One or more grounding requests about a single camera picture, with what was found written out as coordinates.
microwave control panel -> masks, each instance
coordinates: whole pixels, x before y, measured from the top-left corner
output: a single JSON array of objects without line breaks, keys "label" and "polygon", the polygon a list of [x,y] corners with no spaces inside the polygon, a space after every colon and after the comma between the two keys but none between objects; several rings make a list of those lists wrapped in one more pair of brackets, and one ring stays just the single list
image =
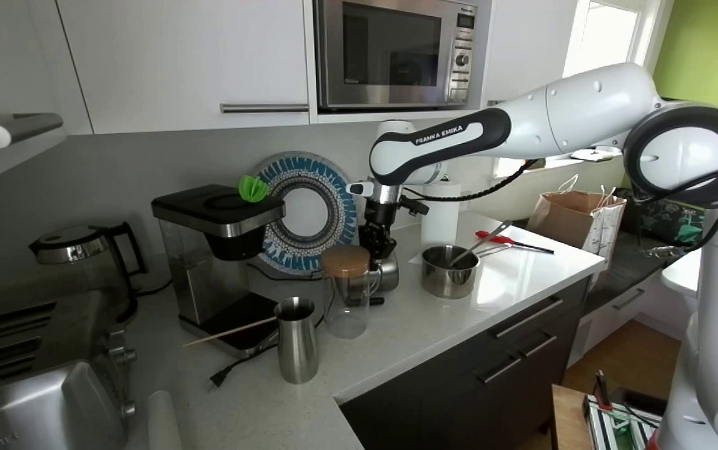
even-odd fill
[{"label": "microwave control panel", "polygon": [[467,97],[467,84],[472,72],[472,46],[476,46],[476,9],[460,9],[455,22],[454,65],[446,86],[450,104]]}]

circular calibration target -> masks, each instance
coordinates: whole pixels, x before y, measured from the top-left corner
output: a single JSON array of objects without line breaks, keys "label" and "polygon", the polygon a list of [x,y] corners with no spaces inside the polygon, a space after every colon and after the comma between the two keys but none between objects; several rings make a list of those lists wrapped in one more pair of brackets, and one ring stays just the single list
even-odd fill
[{"label": "circular calibration target", "polygon": [[261,260],[290,275],[321,269],[331,246],[359,241],[359,205],[346,174],[314,154],[281,154],[252,170],[271,195],[282,199],[282,221],[269,225]]}]

saucepan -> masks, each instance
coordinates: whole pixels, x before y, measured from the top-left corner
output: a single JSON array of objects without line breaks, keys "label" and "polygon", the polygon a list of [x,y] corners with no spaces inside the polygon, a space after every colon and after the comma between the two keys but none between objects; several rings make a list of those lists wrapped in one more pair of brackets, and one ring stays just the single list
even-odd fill
[{"label": "saucepan", "polygon": [[480,257],[460,246],[436,246],[424,254],[424,289],[439,297],[472,292]]}]

green wall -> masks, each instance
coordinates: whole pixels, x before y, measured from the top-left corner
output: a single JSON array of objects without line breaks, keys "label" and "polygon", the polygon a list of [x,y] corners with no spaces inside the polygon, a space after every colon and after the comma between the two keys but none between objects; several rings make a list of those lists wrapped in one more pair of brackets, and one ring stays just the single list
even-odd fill
[{"label": "green wall", "polygon": [[665,97],[718,106],[718,0],[676,0],[656,86]]}]

microwave door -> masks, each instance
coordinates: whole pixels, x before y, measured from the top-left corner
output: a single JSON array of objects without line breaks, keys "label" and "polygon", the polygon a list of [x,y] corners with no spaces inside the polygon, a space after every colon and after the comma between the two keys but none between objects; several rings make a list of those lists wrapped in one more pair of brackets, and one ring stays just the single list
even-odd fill
[{"label": "microwave door", "polygon": [[366,0],[331,6],[321,79],[326,107],[444,106],[455,35],[455,22],[446,21],[455,19],[450,9]]}]

